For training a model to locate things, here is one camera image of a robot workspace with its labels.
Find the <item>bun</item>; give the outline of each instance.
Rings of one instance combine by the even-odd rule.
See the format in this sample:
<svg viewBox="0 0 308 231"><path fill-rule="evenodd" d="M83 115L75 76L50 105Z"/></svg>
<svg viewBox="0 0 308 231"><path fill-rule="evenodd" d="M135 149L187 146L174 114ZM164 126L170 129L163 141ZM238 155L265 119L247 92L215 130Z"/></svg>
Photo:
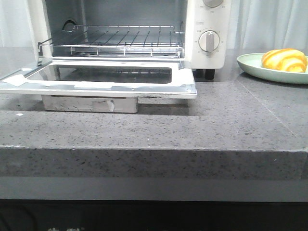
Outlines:
<svg viewBox="0 0 308 231"><path fill-rule="evenodd" d="M261 61L264 68L279 71L306 72L307 68L307 57L292 48L269 51L262 56Z"/></svg>

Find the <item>white curtain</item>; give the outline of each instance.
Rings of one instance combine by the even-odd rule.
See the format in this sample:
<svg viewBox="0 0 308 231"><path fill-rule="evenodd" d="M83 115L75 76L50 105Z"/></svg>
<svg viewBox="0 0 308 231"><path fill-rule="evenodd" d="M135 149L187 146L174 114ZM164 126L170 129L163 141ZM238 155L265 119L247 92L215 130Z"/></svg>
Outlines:
<svg viewBox="0 0 308 231"><path fill-rule="evenodd" d="M308 53L308 0L233 0L228 48Z"/></svg>
<svg viewBox="0 0 308 231"><path fill-rule="evenodd" d="M30 47L26 0L0 0L0 46ZM232 0L228 48L308 53L308 0Z"/></svg>
<svg viewBox="0 0 308 231"><path fill-rule="evenodd" d="M26 0L0 0L0 47L32 47Z"/></svg>

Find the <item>oven foot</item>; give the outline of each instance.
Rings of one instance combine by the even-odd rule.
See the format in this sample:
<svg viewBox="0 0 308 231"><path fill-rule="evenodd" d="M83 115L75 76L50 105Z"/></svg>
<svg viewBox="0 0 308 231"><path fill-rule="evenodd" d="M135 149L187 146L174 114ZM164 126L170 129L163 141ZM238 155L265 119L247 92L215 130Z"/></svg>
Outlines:
<svg viewBox="0 0 308 231"><path fill-rule="evenodd" d="M206 80L213 80L215 76L215 69L197 69L193 72L193 76L196 79L203 79L205 78Z"/></svg>
<svg viewBox="0 0 308 231"><path fill-rule="evenodd" d="M205 70L205 79L213 80L215 75L215 69L207 69Z"/></svg>

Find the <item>countertop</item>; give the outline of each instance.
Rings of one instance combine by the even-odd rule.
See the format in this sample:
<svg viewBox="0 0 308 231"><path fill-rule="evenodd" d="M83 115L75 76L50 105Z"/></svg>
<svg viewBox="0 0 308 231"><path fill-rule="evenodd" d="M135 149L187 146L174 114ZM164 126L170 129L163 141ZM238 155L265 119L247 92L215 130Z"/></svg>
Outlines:
<svg viewBox="0 0 308 231"><path fill-rule="evenodd" d="M40 96L0 95L0 175L308 179L308 86L243 73L242 53L228 50L213 81L196 79L197 99L141 99L137 114L50 112ZM0 58L1 75L34 61L26 48Z"/></svg>

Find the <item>plate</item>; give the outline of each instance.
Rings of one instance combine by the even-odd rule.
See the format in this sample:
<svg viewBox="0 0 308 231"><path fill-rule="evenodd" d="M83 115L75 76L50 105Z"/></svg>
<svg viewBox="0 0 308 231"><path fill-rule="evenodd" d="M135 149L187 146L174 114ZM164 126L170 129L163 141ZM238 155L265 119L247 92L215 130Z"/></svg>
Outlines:
<svg viewBox="0 0 308 231"><path fill-rule="evenodd" d="M246 73L280 83L308 84L308 68L305 73L277 71L262 67L264 53L244 54L237 57L240 68Z"/></svg>

